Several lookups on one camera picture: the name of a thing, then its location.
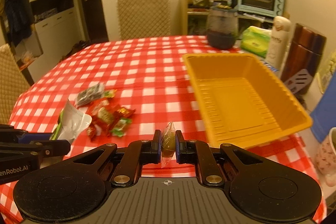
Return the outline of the red white checkered tablecloth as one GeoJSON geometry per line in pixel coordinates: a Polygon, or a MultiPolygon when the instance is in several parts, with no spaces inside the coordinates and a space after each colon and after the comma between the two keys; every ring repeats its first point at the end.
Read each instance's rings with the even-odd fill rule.
{"type": "Polygon", "coordinates": [[[116,91],[113,106],[135,109],[122,137],[82,132],[59,163],[1,187],[24,223],[313,223],[322,200],[317,180],[263,156],[266,143],[241,148],[209,144],[183,55],[220,53],[202,36],[96,44],[56,65],[19,96],[9,123],[50,132],[67,100],[97,83],[116,91]],[[133,186],[113,186],[114,155],[153,139],[173,122],[185,140],[219,148],[223,186],[202,186],[192,164],[142,167],[133,186]]]}

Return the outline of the green tissue pack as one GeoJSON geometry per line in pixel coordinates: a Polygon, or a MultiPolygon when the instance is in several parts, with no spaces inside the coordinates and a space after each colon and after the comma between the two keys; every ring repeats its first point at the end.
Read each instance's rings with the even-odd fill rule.
{"type": "Polygon", "coordinates": [[[262,58],[266,57],[271,30],[249,26],[241,35],[240,48],[262,58]]]}

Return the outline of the white silver foil pouch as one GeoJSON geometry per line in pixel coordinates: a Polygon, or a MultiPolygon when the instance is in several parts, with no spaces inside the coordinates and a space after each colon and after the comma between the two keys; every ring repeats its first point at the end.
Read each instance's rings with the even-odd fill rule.
{"type": "Polygon", "coordinates": [[[79,134],[89,127],[91,122],[90,115],[81,112],[67,100],[50,140],[67,140],[72,144],[79,134]]]}

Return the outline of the patterned white mug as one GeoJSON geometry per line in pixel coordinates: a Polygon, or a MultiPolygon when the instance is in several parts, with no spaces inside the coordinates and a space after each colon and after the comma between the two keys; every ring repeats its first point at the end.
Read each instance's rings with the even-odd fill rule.
{"type": "Polygon", "coordinates": [[[319,145],[319,149],[315,157],[315,166],[324,176],[327,186],[335,186],[335,127],[330,129],[327,137],[319,145]]]}

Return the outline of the wooden side shelf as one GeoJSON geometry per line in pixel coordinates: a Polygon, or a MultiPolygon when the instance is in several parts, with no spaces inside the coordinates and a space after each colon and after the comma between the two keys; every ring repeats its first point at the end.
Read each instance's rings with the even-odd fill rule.
{"type": "MultiPolygon", "coordinates": [[[[210,9],[197,8],[191,0],[179,0],[180,8],[180,35],[205,35],[206,23],[210,9]]],[[[248,13],[237,13],[238,34],[241,35],[249,26],[256,26],[270,30],[273,18],[248,13]]]]}

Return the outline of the red candy pile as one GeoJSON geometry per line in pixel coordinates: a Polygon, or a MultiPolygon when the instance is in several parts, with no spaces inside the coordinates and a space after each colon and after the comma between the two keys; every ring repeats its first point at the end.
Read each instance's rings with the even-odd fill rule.
{"type": "Polygon", "coordinates": [[[135,113],[135,109],[117,105],[114,107],[113,113],[118,115],[120,118],[130,118],[135,113]]]}

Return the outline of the green candy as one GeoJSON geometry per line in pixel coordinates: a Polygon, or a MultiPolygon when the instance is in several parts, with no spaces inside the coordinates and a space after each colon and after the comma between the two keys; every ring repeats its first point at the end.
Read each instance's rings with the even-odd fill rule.
{"type": "Polygon", "coordinates": [[[132,124],[132,119],[121,118],[116,125],[110,130],[113,136],[122,137],[125,135],[127,128],[132,124]]]}

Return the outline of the yellow plastic basket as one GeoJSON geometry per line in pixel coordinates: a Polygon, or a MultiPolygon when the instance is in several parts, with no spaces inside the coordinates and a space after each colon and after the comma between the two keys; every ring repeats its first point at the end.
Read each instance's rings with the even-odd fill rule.
{"type": "Polygon", "coordinates": [[[209,144],[254,147],[310,128],[284,83],[248,53],[183,55],[209,144]]]}

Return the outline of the quilted beige chair back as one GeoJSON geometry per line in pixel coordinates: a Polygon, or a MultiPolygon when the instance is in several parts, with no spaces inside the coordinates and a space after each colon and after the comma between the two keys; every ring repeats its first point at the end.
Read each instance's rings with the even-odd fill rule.
{"type": "Polygon", "coordinates": [[[120,38],[155,38],[171,34],[170,0],[117,0],[120,38]]]}

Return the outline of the dark red shiny candy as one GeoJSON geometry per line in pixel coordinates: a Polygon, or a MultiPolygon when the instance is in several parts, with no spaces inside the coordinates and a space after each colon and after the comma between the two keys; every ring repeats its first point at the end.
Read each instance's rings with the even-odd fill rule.
{"type": "Polygon", "coordinates": [[[90,124],[87,128],[87,135],[91,141],[93,141],[97,136],[97,129],[93,124],[90,124]]]}

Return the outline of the quilted beige side chair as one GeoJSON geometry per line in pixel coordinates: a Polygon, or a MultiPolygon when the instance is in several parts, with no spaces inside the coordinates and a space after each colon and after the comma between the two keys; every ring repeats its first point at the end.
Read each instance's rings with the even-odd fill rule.
{"type": "Polygon", "coordinates": [[[30,88],[30,85],[19,70],[8,44],[1,46],[0,62],[1,124],[7,124],[15,102],[22,93],[30,88]]]}

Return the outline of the grey black snack packet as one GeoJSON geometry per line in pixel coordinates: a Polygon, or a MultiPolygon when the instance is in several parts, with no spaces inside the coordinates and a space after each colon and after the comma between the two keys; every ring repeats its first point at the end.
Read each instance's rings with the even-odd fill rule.
{"type": "Polygon", "coordinates": [[[103,83],[97,83],[96,85],[81,91],[75,98],[75,106],[82,107],[94,100],[101,98],[105,91],[105,85],[103,83]]]}

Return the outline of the red snack packet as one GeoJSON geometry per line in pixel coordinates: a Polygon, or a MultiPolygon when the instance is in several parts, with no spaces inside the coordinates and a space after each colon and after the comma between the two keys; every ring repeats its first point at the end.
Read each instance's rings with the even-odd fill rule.
{"type": "Polygon", "coordinates": [[[92,117],[92,123],[99,126],[105,133],[112,130],[118,118],[115,107],[106,98],[93,101],[86,113],[92,117]]]}

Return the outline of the grey phone stand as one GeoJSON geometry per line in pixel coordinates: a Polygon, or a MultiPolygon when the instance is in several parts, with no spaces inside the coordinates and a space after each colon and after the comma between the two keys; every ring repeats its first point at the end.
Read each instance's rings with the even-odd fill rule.
{"type": "Polygon", "coordinates": [[[300,92],[303,88],[307,87],[313,77],[309,74],[307,69],[301,69],[295,75],[285,81],[286,87],[293,93],[300,92]]]}

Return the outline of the dark glass jar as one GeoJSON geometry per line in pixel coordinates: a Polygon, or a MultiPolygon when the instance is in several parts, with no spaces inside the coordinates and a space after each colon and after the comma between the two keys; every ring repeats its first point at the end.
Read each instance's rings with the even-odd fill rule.
{"type": "Polygon", "coordinates": [[[209,10],[206,36],[209,45],[219,50],[231,49],[238,38],[238,14],[228,6],[213,6],[209,10]]]}

